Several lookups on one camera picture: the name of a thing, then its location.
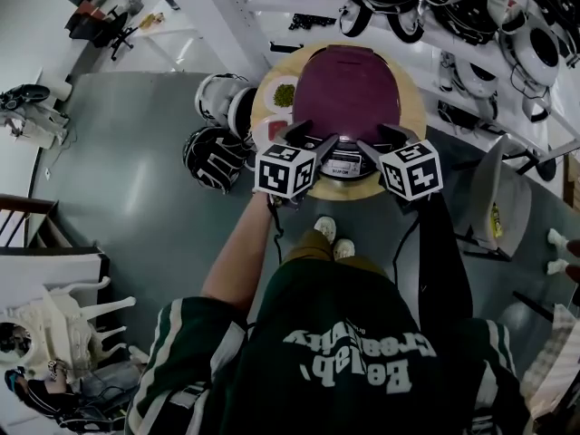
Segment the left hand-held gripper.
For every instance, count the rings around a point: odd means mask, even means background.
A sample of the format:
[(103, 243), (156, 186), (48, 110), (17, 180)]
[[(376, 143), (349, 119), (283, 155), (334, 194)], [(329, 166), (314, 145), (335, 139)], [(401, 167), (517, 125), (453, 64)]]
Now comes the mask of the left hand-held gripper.
[(266, 193), (278, 207), (301, 205), (314, 184), (315, 173), (320, 172), (340, 141), (335, 133), (319, 143), (314, 152), (291, 147), (302, 147), (312, 127), (311, 120), (287, 124), (279, 131), (280, 144), (270, 143), (256, 155), (255, 190)]

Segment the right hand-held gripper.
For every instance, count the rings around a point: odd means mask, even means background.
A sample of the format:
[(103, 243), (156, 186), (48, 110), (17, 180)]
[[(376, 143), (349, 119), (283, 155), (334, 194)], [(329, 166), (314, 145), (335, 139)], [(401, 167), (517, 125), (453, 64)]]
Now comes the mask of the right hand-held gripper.
[(443, 189), (440, 156), (428, 140), (420, 141), (414, 131), (400, 125), (381, 123), (377, 130), (386, 143), (403, 148), (382, 154), (363, 140), (356, 146), (382, 172), (389, 192), (413, 202)]

